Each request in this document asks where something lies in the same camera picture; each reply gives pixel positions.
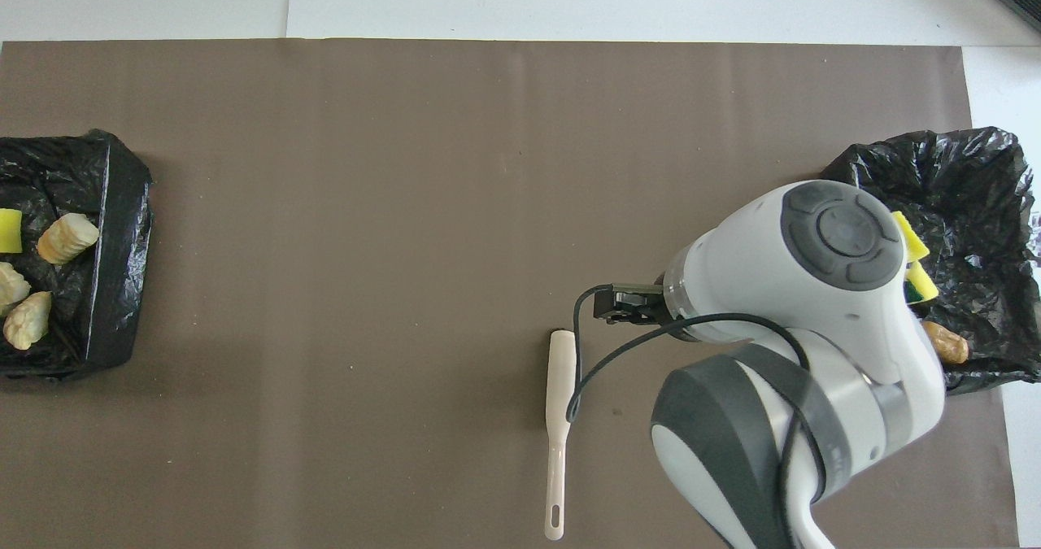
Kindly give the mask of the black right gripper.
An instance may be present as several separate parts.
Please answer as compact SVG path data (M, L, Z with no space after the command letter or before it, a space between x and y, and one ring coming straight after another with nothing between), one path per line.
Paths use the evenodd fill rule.
M665 301L664 286L660 283L598 285L592 290L594 317L609 325L665 325L674 320Z

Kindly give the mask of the beige hand brush black bristles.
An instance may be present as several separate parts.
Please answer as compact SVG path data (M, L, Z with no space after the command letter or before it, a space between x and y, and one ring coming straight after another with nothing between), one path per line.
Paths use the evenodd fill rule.
M569 330L553 331L549 341L549 364L544 400L547 430L547 492L544 504L544 536L559 541L564 534L566 456L570 420L568 409L575 394L577 348Z

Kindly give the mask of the yellow sponge piece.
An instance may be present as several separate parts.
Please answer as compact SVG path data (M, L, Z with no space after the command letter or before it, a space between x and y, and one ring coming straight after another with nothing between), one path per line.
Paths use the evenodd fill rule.
M921 261L930 255L930 249L926 243L915 233L914 228L908 222L907 216L902 211L893 211L892 218L895 219L897 227L904 239L904 245L906 246L907 263L917 263Z

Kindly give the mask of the yellow sponge green scouring pad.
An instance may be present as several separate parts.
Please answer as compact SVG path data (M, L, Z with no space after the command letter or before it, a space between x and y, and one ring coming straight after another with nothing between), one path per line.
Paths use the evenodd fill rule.
M904 271L904 301L908 305L916 305L932 301L938 296L939 289L926 274L921 261L908 263Z

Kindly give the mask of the brown cork-like sponge lump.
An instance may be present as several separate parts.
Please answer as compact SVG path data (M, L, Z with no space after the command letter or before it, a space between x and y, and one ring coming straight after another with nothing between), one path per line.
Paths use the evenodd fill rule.
M969 359L970 346L966 338L932 320L923 320L921 326L942 363L965 364Z

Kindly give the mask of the beige sponge chunk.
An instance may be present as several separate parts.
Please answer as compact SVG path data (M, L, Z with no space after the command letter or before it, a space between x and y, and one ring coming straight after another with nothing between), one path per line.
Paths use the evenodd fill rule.
M12 264L0 261L0 318L5 318L30 292L30 283L15 270Z
M66 213L39 238L37 253L52 266L66 266L96 244L99 238L99 228L88 216Z
M27 351L48 334L52 293L36 292L22 300L4 320L2 332L16 350Z

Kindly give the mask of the black bag-lined trash bin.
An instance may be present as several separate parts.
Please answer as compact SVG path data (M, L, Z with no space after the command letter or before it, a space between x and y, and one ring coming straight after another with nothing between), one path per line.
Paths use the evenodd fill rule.
M23 252L0 254L31 285L52 293L48 334L27 351L7 344L0 318L0 377L67 380L130 359L154 213L149 168L115 134L0 138L0 208L23 213ZM83 213L100 238L77 259L41 258L41 235Z
M936 298L922 319L966 339L943 365L951 396L1041 383L1041 211L1015 134L985 127L918 131L848 146L821 178L866 190L907 216L929 255Z

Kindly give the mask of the brown paper table mat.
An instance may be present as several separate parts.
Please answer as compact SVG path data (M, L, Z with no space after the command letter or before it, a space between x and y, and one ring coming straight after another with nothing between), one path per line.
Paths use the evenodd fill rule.
M722 549L610 364L543 533L549 333L850 144L973 123L957 48L8 42L0 135L151 171L133 359L0 380L0 549Z

